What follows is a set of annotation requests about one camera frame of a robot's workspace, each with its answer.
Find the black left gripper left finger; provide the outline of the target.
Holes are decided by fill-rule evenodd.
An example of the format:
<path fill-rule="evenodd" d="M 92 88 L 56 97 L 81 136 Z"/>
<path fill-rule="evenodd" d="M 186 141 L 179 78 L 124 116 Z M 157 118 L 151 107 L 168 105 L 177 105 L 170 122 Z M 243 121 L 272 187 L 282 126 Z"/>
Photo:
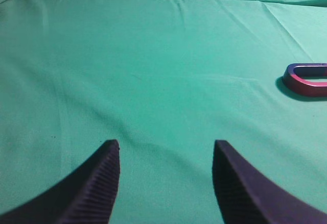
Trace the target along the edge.
<path fill-rule="evenodd" d="M 1 223 L 109 223 L 120 181 L 120 146 L 105 141 L 71 174 Z"/>

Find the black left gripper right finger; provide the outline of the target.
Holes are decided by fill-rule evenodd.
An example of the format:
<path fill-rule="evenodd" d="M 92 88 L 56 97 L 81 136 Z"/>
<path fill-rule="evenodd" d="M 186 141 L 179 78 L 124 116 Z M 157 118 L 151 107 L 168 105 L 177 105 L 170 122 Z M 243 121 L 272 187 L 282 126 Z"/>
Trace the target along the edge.
<path fill-rule="evenodd" d="M 224 223 L 326 223 L 326 213 L 265 177 L 226 140 L 216 140 L 213 185 Z"/>

